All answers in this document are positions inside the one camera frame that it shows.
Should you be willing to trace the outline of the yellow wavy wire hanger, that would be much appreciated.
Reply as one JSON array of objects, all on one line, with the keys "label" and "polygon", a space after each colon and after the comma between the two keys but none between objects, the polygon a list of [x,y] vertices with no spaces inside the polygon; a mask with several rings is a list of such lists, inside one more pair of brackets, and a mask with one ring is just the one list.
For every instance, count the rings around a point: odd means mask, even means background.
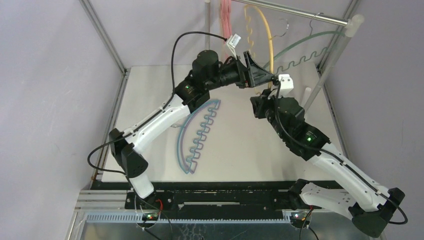
[{"label": "yellow wavy wire hanger", "polygon": [[269,56],[269,70],[271,73],[274,73],[274,43],[273,39],[277,37],[283,37],[286,33],[283,33],[282,35],[272,35],[271,28],[269,26],[268,20],[265,17],[264,13],[257,7],[251,4],[246,4],[243,7],[243,13],[244,13],[244,19],[245,19],[245,26],[246,26],[246,32],[247,32],[247,43],[249,45],[248,52],[251,54],[252,58],[255,59],[256,53],[253,50],[253,47],[255,45],[255,42],[252,39],[253,35],[253,28],[250,26],[250,23],[252,21],[251,16],[248,14],[248,9],[252,8],[255,9],[256,12],[259,14],[259,16],[262,19],[265,31],[266,31],[266,37],[268,42],[268,56]]}]

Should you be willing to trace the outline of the green wavy wire hanger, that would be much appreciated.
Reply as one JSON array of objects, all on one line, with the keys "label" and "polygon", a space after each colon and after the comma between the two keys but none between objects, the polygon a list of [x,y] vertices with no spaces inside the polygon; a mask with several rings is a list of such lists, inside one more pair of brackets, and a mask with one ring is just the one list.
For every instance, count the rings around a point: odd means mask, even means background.
[{"label": "green wavy wire hanger", "polygon": [[[272,57],[273,62],[275,63],[276,60],[278,60],[281,56],[283,56],[285,53],[289,52],[291,49],[297,47],[298,45],[301,45],[311,39],[317,38],[317,37],[321,37],[321,36],[325,36],[325,35],[337,35],[337,36],[342,36],[345,37],[346,35],[340,31],[336,31],[336,30],[332,30],[332,31],[322,31],[322,32],[318,32],[318,33],[314,33],[313,32],[313,27],[312,27],[312,21],[317,19],[317,17],[323,16],[324,14],[322,12],[317,12],[316,14],[313,15],[313,17],[311,18],[311,20],[309,21],[309,27],[311,28],[310,34],[294,43],[292,43],[291,45],[289,45],[288,47],[284,48],[283,50],[281,50],[280,52],[278,52],[276,55],[274,55]],[[324,47],[321,49],[321,52],[318,53],[317,51],[313,51],[311,53],[311,55],[307,58],[306,55],[303,55],[298,62],[292,60],[288,63],[287,67],[284,68],[283,65],[280,65],[277,68],[277,72],[284,72],[287,71],[288,69],[290,69],[291,67],[296,67],[298,65],[300,65],[301,63],[305,63],[308,62],[309,60],[311,60],[312,58],[317,58],[320,57],[321,55],[325,55],[326,53],[329,53],[330,50],[332,48],[331,47]]]}]

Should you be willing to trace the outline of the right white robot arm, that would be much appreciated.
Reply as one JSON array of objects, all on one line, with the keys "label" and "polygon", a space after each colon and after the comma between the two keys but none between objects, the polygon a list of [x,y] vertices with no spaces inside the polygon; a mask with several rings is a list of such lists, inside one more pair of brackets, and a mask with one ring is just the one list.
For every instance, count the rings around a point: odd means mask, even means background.
[{"label": "right white robot arm", "polygon": [[387,188],[355,166],[318,128],[305,121],[304,110],[292,97],[265,95],[250,98],[253,114],[267,120],[286,147],[296,156],[326,172],[340,189],[320,187],[298,179],[289,189],[293,209],[304,205],[330,210],[351,220],[372,238],[378,238],[399,211],[405,193]]}]

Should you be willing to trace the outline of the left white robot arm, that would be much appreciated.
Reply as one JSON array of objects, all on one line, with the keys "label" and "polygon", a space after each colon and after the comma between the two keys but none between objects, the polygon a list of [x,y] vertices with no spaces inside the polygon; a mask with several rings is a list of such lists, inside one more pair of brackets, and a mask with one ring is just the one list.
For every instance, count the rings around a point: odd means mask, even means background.
[{"label": "left white robot arm", "polygon": [[146,173],[149,163],[142,155],[153,140],[206,103],[211,90],[232,84],[240,89],[276,84],[277,75],[259,66],[248,51],[243,55],[245,63],[238,56],[229,56],[221,62],[215,51],[201,51],[192,62],[188,75],[174,87],[170,100],[147,119],[125,130],[114,128],[109,133],[111,154],[143,208],[153,207],[157,200]]}]

